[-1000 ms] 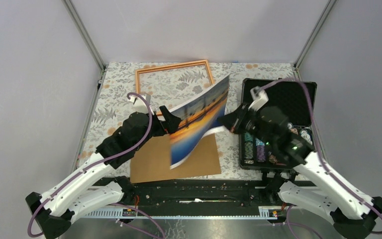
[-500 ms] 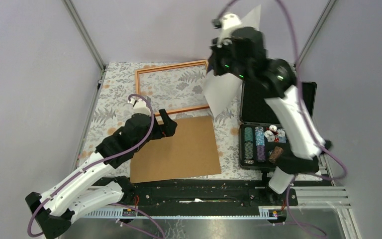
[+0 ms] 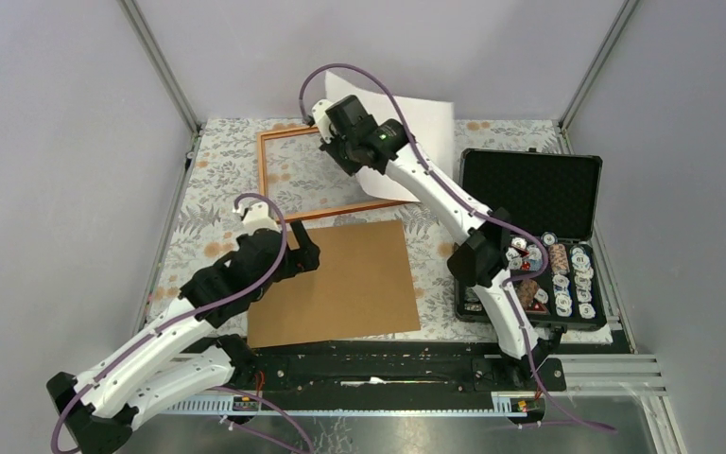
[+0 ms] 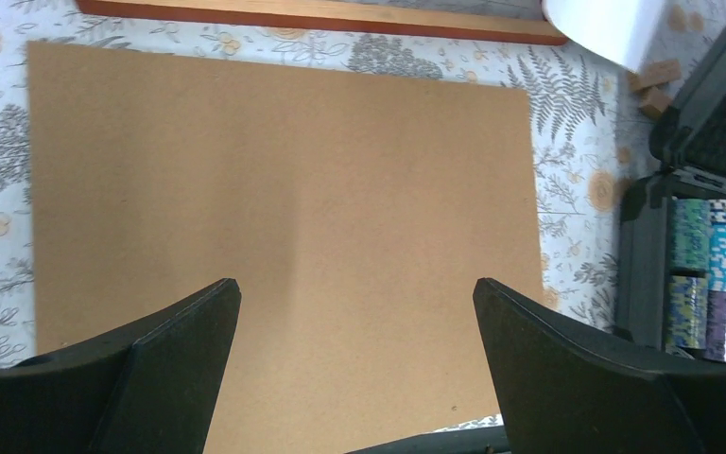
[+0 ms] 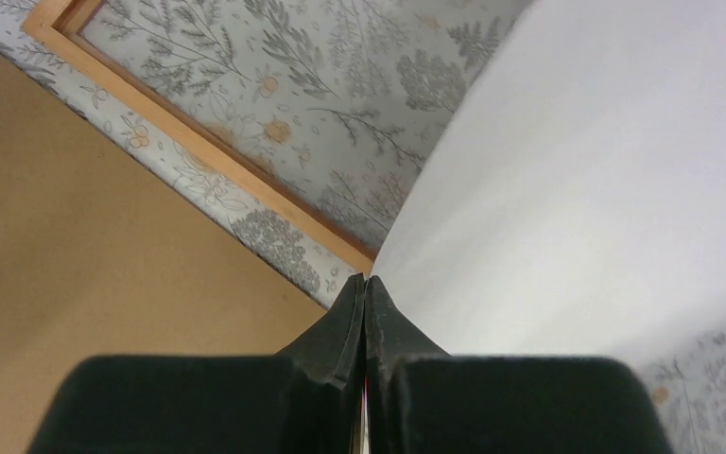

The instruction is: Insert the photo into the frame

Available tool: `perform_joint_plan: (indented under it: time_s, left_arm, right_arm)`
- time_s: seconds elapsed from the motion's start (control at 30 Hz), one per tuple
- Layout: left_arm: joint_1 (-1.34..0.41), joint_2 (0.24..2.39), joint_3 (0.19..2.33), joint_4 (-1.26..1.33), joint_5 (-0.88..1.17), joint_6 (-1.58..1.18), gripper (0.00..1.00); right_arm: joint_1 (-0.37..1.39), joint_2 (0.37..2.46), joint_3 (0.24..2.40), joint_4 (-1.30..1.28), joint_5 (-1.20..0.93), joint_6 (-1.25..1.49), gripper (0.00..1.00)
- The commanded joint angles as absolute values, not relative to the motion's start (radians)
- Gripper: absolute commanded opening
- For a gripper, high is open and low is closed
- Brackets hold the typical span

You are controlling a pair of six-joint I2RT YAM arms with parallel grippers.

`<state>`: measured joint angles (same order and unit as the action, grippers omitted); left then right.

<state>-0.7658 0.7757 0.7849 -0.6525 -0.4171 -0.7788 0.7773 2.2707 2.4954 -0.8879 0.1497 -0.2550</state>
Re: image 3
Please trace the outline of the clear plastic sheet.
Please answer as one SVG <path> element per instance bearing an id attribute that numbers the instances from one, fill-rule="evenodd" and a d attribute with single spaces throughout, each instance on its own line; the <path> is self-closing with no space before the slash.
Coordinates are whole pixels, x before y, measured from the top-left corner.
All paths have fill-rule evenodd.
<path id="1" fill-rule="evenodd" d="M 317 133 L 264 142 L 267 194 L 288 214 L 372 201 L 357 179 L 320 150 Z"/>

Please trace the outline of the orange wooden picture frame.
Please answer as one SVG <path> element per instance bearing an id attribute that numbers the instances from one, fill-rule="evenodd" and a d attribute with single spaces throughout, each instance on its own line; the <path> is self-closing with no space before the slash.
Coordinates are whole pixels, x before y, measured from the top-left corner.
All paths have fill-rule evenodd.
<path id="1" fill-rule="evenodd" d="M 318 219 L 404 206 L 367 194 L 322 150 L 316 127 L 290 125 L 256 137 L 258 186 L 287 218 Z"/>

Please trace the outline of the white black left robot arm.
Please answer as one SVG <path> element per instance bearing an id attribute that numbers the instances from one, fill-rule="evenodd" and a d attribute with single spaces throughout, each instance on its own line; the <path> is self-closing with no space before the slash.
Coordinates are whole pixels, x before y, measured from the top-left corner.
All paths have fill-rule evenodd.
<path id="1" fill-rule="evenodd" d="M 274 283 L 315 271 L 320 247 L 303 224 L 259 227 L 234 250 L 181 286 L 166 311 L 97 365 L 77 375 L 59 372 L 46 383 L 59 419 L 50 441 L 61 452 L 68 430 L 76 453 L 114 453 L 134 431 L 194 394 L 263 381 L 259 360 L 238 335 L 221 336 L 185 362 L 175 358 L 213 330 L 245 313 Z"/>

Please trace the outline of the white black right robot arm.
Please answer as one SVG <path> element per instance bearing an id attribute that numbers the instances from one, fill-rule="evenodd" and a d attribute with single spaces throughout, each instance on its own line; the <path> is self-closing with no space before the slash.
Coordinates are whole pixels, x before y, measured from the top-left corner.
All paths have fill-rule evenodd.
<path id="1" fill-rule="evenodd" d="M 368 168 L 389 177 L 427 207 L 457 244 L 447 268 L 474 291 L 485 309 L 503 356 L 504 375 L 526 390 L 542 376 L 548 354 L 519 303 L 507 248 L 521 229 L 466 193 L 432 163 L 403 114 L 378 122 L 357 96 L 320 100 L 311 109 L 321 150 L 349 175 Z"/>

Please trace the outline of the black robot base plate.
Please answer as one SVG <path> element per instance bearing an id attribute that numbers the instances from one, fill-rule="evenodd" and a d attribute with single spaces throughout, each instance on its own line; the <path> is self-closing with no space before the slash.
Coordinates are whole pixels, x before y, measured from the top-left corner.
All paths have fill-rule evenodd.
<path id="1" fill-rule="evenodd" d="M 559 360 L 532 373 L 493 342 L 338 340 L 233 354 L 228 386 L 285 410 L 491 410 L 495 393 L 566 388 Z"/>

